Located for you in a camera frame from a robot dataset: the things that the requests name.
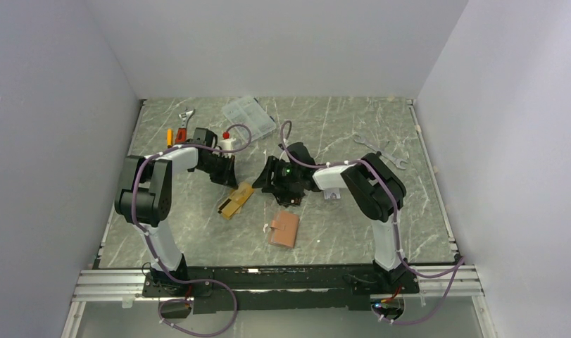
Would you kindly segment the silver VIP card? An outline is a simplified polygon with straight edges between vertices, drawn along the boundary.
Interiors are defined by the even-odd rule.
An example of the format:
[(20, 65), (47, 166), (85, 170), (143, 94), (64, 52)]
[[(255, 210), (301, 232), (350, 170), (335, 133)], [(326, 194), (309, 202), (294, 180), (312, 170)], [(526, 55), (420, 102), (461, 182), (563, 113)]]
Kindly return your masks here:
[(323, 191), (325, 200), (338, 200), (341, 198), (340, 188), (328, 188)]

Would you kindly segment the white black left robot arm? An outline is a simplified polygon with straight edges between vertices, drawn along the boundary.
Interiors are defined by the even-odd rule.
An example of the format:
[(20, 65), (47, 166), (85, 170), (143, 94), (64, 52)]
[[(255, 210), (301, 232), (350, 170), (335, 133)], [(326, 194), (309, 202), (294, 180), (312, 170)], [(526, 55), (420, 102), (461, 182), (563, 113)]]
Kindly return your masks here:
[(234, 153), (238, 144), (229, 132), (218, 136), (198, 127), (188, 138), (186, 130), (181, 129), (165, 151), (130, 155), (124, 160), (115, 212), (140, 234), (151, 257), (151, 278), (170, 295), (181, 295), (189, 286), (186, 258), (168, 224), (173, 178), (199, 170), (207, 173), (213, 183), (237, 188)]

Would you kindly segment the tan leather card holder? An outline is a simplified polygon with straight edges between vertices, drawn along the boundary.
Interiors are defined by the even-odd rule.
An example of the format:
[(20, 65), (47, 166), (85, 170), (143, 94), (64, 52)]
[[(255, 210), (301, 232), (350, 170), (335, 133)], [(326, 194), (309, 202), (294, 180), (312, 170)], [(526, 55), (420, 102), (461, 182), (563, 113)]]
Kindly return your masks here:
[(296, 243), (300, 217), (288, 211), (279, 211), (270, 223), (268, 243), (293, 249)]

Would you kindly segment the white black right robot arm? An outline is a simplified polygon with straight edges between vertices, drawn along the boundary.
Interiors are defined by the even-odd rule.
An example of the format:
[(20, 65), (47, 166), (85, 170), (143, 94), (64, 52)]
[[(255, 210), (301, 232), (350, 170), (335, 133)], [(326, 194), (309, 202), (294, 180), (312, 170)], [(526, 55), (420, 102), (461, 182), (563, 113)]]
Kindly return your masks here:
[(401, 250), (399, 216), (407, 190), (375, 151), (358, 160), (318, 164), (301, 142), (283, 146), (288, 159), (269, 156), (253, 188), (272, 194), (278, 204), (295, 206), (306, 191), (347, 189), (365, 218), (375, 242), (375, 284), (392, 292), (401, 284), (406, 262)]

